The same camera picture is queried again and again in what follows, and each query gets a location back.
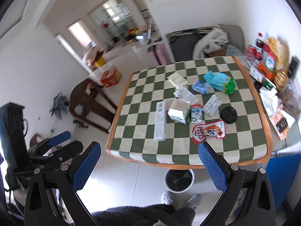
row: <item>person's foot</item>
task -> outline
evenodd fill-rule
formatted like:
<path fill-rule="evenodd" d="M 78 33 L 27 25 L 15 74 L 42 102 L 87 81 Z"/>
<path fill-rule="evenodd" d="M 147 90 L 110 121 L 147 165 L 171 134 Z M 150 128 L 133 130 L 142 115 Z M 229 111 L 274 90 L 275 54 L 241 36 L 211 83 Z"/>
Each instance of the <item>person's foot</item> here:
<path fill-rule="evenodd" d="M 192 196 L 184 205 L 183 207 L 188 207 L 192 209 L 196 209 L 202 201 L 202 195 L 201 194 L 196 194 Z"/>
<path fill-rule="evenodd" d="M 161 203 L 166 205 L 173 205 L 175 201 L 175 198 L 173 196 L 173 193 L 170 191 L 166 191 L 161 196 Z"/>

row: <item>blue gripper pad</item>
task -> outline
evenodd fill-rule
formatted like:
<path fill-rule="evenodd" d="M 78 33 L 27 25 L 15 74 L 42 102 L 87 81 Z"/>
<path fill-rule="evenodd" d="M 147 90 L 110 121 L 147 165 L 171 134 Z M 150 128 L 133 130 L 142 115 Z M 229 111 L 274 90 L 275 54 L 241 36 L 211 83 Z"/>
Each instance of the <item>blue gripper pad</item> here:
<path fill-rule="evenodd" d="M 224 170 L 220 167 L 216 159 L 204 145 L 204 143 L 200 143 L 199 149 L 199 158 L 201 159 L 202 163 L 204 164 L 208 174 L 210 175 L 215 187 L 225 193 L 228 182 L 227 176 Z"/>
<path fill-rule="evenodd" d="M 59 135 L 54 136 L 53 138 L 49 139 L 48 146 L 49 147 L 54 147 L 62 142 L 65 142 L 71 138 L 71 133 L 68 131 L 65 131 Z"/>
<path fill-rule="evenodd" d="M 96 143 L 73 174 L 72 188 L 75 192 L 84 187 L 100 155 L 101 147 L 99 143 Z"/>

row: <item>wooden chair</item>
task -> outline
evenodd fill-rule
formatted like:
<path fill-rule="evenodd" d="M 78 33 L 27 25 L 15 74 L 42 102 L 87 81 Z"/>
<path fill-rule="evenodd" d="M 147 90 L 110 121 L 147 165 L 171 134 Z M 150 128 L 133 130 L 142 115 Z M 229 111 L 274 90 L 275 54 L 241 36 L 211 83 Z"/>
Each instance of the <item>wooden chair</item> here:
<path fill-rule="evenodd" d="M 106 99 L 106 101 L 108 101 L 109 104 L 115 109 L 115 111 L 117 110 L 117 106 L 108 98 L 108 96 L 103 92 L 103 90 L 100 88 L 100 86 L 98 86 L 92 80 L 86 79 L 83 82 L 79 83 L 72 90 L 71 95 L 70 95 L 69 111 L 75 118 L 77 118 L 83 122 L 86 122 L 103 132 L 109 133 L 109 129 L 113 123 L 115 114 L 113 114 L 107 108 L 105 108 L 100 103 L 98 103 L 94 99 L 94 97 L 88 95 L 85 92 L 87 90 L 88 84 L 92 84 L 93 87 L 95 88 L 95 90 L 97 91 L 97 93 L 101 94 Z M 102 126 L 96 124 L 95 122 L 88 120 L 86 115 L 77 114 L 75 112 L 75 108 L 78 105 L 81 105 L 83 108 L 85 108 L 89 111 L 92 111 L 95 114 L 100 115 L 101 117 L 103 117 L 104 119 L 109 121 L 111 123 L 110 127 L 108 129 L 106 129 L 105 127 L 102 127 Z"/>

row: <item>black pants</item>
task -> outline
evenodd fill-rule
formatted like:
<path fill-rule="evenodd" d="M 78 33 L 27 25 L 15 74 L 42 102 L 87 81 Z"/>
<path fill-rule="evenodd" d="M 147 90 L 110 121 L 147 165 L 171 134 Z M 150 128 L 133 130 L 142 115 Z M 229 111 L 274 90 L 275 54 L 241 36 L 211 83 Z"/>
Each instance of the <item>black pants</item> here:
<path fill-rule="evenodd" d="M 182 207 L 176 210 L 172 205 L 156 204 L 156 205 L 149 205 L 147 206 L 147 208 L 164 211 L 167 214 L 173 216 L 183 226 L 191 226 L 192 221 L 195 218 L 195 210 L 188 207 Z"/>

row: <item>green and white checkered tablecloth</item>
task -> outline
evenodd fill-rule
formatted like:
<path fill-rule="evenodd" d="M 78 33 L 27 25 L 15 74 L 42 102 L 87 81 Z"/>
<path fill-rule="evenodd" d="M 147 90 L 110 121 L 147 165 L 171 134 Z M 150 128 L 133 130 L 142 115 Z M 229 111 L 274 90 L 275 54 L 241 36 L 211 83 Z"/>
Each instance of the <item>green and white checkered tablecloth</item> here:
<path fill-rule="evenodd" d="M 223 72 L 236 81 L 236 91 L 227 95 L 216 89 L 202 95 L 191 86 L 196 80 L 204 82 L 209 70 Z M 262 158 L 267 153 L 265 133 L 257 105 L 239 67 L 231 56 L 178 62 L 166 66 L 134 72 L 120 117 L 118 119 L 110 153 L 117 157 L 181 165 L 202 165 L 198 157 L 198 145 L 192 141 L 192 128 L 196 124 L 175 123 L 167 115 L 166 141 L 153 140 L 156 103 L 170 103 L 175 88 L 167 77 L 178 72 L 188 81 L 188 90 L 204 105 L 212 94 L 223 101 L 219 112 L 210 117 L 203 112 L 203 123 L 220 119 L 225 106 L 236 109 L 238 118 L 233 124 L 225 124 L 226 137 L 207 137 L 206 141 L 228 163 Z"/>

